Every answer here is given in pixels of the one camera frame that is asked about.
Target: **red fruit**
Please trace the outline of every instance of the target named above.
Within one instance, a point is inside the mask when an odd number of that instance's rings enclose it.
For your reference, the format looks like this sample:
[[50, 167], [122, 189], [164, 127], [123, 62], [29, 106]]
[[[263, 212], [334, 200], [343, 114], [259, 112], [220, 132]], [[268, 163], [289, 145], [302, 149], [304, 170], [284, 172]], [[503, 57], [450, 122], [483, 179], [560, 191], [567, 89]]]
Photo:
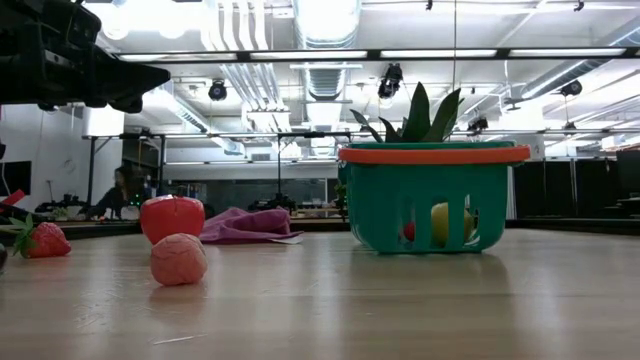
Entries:
[[52, 223], [41, 223], [31, 233], [35, 247], [27, 250], [30, 258], [65, 256], [71, 251], [71, 244], [60, 227]]
[[153, 245], [173, 234], [200, 236], [204, 206], [200, 200], [173, 195], [150, 199], [140, 209], [140, 225]]
[[409, 241], [413, 241], [416, 237], [416, 224], [413, 222], [410, 222], [407, 224], [407, 226], [404, 227], [404, 237], [409, 240]]

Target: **basket handle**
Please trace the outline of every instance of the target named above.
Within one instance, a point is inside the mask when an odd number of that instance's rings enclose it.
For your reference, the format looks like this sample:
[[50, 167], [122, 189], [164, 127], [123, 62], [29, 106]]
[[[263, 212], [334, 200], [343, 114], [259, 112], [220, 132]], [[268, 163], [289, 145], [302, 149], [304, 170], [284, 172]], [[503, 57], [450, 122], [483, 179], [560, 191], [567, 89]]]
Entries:
[[531, 151], [527, 145], [509, 148], [446, 150], [343, 148], [339, 153], [342, 161], [379, 165], [508, 164], [525, 161], [530, 156]]

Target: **person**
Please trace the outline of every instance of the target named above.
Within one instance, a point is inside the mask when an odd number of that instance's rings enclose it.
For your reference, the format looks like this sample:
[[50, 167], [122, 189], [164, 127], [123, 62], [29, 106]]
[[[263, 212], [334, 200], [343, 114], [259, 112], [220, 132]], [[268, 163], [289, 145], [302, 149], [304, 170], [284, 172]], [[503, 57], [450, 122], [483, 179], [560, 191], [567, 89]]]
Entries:
[[100, 217], [105, 214], [107, 209], [115, 212], [116, 217], [122, 218], [122, 208], [128, 206], [139, 206], [144, 202], [144, 192], [142, 187], [136, 184], [133, 170], [127, 166], [121, 166], [114, 172], [115, 186], [91, 207], [86, 218], [91, 219], [94, 216]]

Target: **plastic basket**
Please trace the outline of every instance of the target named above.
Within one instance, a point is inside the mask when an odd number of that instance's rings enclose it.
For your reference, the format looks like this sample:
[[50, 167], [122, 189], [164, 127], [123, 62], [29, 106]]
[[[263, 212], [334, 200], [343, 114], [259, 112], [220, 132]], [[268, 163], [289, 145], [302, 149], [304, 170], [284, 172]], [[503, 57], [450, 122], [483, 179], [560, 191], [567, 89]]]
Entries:
[[[478, 253], [502, 236], [507, 167], [529, 158], [513, 142], [352, 144], [340, 151], [351, 231], [380, 253]], [[433, 241], [431, 211], [448, 203], [448, 237]], [[465, 239], [465, 209], [475, 231]], [[415, 224], [408, 239], [404, 229]]]

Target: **red object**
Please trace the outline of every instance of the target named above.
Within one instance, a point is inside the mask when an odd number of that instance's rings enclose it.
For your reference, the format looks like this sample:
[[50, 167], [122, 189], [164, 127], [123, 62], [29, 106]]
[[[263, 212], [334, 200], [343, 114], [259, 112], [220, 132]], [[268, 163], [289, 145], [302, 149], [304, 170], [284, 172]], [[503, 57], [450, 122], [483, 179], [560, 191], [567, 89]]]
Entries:
[[204, 206], [200, 200], [173, 195], [153, 198], [142, 204], [140, 225], [153, 245], [173, 234], [200, 236]]
[[151, 274], [165, 286], [197, 283], [207, 267], [204, 247], [193, 235], [169, 235], [151, 249]]
[[464, 165], [518, 163], [530, 157], [529, 146], [490, 149], [386, 150], [340, 149], [340, 160], [356, 164]]
[[410, 222], [407, 224], [407, 226], [404, 227], [404, 237], [409, 240], [409, 241], [413, 241], [413, 239], [416, 238], [416, 224], [413, 222]]
[[52, 223], [41, 223], [31, 234], [36, 247], [29, 249], [29, 258], [65, 256], [71, 251], [71, 244], [60, 227]]
[[18, 190], [13, 194], [7, 196], [2, 203], [5, 205], [15, 205], [18, 201], [22, 200], [25, 197], [24, 192], [22, 190]]

